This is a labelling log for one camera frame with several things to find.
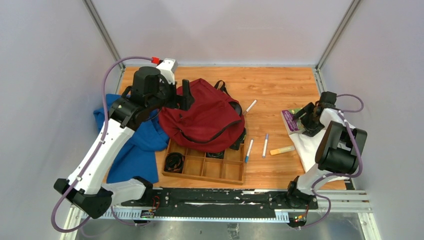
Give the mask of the purple Treehouse book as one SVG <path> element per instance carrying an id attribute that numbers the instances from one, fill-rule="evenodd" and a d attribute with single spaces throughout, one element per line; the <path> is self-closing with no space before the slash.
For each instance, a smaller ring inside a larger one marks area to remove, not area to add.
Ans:
<path id="1" fill-rule="evenodd" d="M 286 131 L 289 135 L 301 134 L 305 131 L 300 119 L 293 120 L 293 117 L 301 108 L 285 109 L 280 112 Z"/>

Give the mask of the red backpack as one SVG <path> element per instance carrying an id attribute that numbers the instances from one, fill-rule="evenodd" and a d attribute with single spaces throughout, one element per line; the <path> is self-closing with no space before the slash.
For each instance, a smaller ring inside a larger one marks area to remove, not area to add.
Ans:
<path id="1" fill-rule="evenodd" d="M 239 150 L 246 137 L 243 109 L 227 91 L 199 78 L 189 83 L 194 103 L 189 110 L 163 108 L 158 123 L 169 139 L 181 147 L 206 153 Z"/>

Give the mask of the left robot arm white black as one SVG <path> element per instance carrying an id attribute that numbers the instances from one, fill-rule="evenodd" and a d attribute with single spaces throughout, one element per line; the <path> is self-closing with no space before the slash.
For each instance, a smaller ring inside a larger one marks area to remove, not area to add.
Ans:
<path id="1" fill-rule="evenodd" d="M 187 111 L 195 99 L 190 82 L 182 81 L 182 94 L 177 93 L 173 72 L 158 66 L 142 66 L 133 83 L 104 113 L 104 124 L 80 165 L 68 178 L 59 178 L 54 189 L 62 199 L 84 211 L 92 219 L 103 216 L 112 206 L 135 200 L 140 206 L 153 201 L 153 185 L 140 176 L 117 183 L 103 179 L 118 153 L 151 112 L 162 108 Z"/>

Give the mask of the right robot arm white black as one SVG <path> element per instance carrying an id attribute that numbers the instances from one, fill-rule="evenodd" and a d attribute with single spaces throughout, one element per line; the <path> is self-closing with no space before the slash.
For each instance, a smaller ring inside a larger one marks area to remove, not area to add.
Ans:
<path id="1" fill-rule="evenodd" d="M 308 206 L 316 199 L 316 191 L 330 180 L 356 178 L 363 171 L 368 133 L 349 123 L 345 111 L 336 107 L 338 97 L 324 91 L 316 102 L 281 111 L 298 155 L 312 164 L 288 184 L 284 200 L 292 209 Z"/>

